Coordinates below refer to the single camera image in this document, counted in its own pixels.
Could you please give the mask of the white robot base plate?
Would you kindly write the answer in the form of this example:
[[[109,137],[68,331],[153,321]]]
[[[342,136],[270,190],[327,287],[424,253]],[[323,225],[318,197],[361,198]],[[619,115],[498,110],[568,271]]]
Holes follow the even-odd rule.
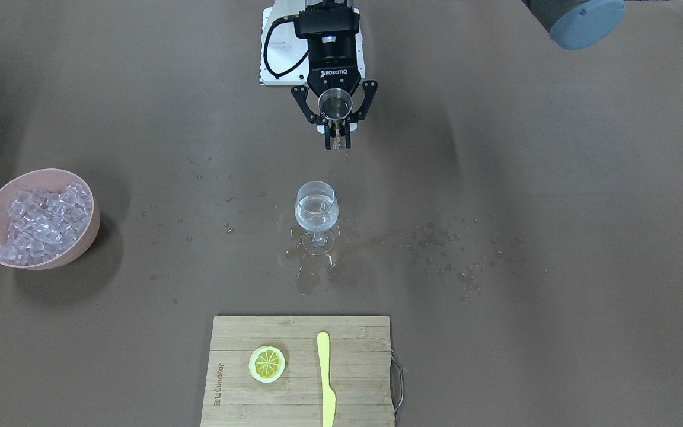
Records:
[[[307,41],[296,38],[295,35],[295,20],[299,11],[304,9],[305,2],[276,1],[273,7],[263,11],[260,59],[262,84],[308,85]],[[357,35],[357,52],[358,67],[363,79],[365,72],[361,31]]]

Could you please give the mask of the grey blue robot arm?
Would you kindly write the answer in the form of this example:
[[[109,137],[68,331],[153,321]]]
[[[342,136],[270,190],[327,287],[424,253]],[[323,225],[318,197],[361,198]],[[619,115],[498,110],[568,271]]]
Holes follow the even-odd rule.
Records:
[[[591,46],[612,32],[623,19],[623,1],[526,1],[526,8],[561,48]],[[279,17],[276,28],[293,27],[306,42],[302,60],[308,71],[303,84],[292,88],[293,99],[311,125],[324,133],[326,149],[349,149],[352,126],[368,115],[378,84],[363,80],[358,67],[360,14],[348,1],[310,3],[296,14]]]

